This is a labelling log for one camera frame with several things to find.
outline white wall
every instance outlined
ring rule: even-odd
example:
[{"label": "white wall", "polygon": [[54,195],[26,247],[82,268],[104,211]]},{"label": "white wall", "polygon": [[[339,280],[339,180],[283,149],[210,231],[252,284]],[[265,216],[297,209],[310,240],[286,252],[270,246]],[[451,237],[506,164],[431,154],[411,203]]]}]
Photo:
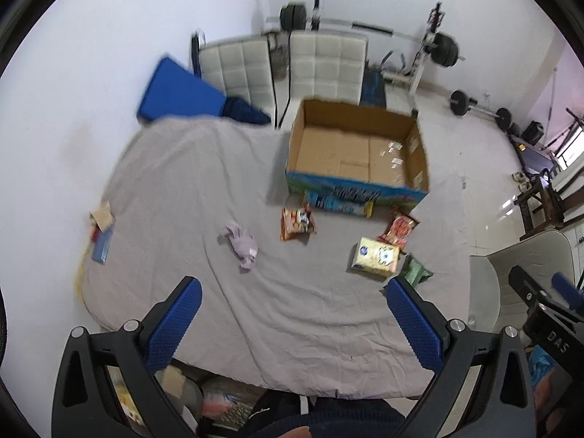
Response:
[{"label": "white wall", "polygon": [[[293,0],[269,1],[279,14]],[[305,1],[312,10],[314,0],[294,1]],[[513,109],[531,90],[556,31],[533,0],[323,0],[322,17],[365,21],[421,37],[437,1],[446,12],[440,30],[455,37],[466,61],[448,69],[431,64],[424,79],[449,90],[464,89],[477,99],[490,92],[493,107]],[[373,62],[391,48],[410,57],[418,49],[403,39],[369,35]]]},{"label": "white wall", "polygon": [[[564,51],[557,64],[556,96],[552,112],[547,141],[551,142],[566,127],[573,122],[572,116],[566,112],[566,107],[576,115],[584,114],[584,68],[573,49],[566,43]],[[547,127],[548,113],[551,104],[553,79],[548,79],[547,86],[529,111],[526,126],[531,120],[536,120]]]},{"label": "white wall", "polygon": [[96,331],[74,294],[90,209],[126,143],[165,52],[187,65],[191,33],[258,32],[267,0],[57,0],[0,78],[0,284],[8,315],[2,378],[50,436],[69,331]]}]

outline purple cloth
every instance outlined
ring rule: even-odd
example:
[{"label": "purple cloth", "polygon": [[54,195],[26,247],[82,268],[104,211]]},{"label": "purple cloth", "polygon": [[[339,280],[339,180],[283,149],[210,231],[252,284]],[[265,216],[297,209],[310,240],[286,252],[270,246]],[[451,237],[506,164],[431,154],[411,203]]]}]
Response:
[{"label": "purple cloth", "polygon": [[251,270],[258,255],[258,244],[247,229],[236,222],[228,222],[225,228],[221,229],[221,235],[229,238],[235,253],[239,258],[243,258],[241,267]]}]

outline green snack bag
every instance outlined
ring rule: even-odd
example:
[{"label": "green snack bag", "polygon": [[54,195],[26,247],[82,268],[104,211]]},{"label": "green snack bag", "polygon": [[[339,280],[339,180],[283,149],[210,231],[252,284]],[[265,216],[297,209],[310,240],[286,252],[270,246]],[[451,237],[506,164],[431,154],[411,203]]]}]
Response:
[{"label": "green snack bag", "polygon": [[434,273],[427,270],[416,257],[408,253],[398,276],[405,278],[413,288],[416,288],[418,283],[426,281],[432,275]]}]

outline red snack bag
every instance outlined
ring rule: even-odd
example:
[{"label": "red snack bag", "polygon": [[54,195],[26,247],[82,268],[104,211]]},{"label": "red snack bag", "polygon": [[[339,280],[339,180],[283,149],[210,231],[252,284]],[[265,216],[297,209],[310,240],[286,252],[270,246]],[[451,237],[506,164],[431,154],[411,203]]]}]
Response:
[{"label": "red snack bag", "polygon": [[287,241],[298,234],[312,233],[316,234],[316,224],[309,204],[300,209],[282,208],[281,241]]},{"label": "red snack bag", "polygon": [[392,209],[392,214],[393,219],[387,225],[387,229],[383,235],[379,235],[377,240],[403,249],[405,247],[406,237],[415,229],[419,222],[395,207]]}]

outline yellow box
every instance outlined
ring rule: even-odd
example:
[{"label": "yellow box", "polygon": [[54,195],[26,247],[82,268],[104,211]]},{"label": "yellow box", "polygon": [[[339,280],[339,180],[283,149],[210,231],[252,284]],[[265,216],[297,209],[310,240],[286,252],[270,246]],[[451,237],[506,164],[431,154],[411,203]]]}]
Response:
[{"label": "yellow box", "polygon": [[395,273],[398,259],[399,247],[363,237],[357,244],[351,268],[387,278]]}]

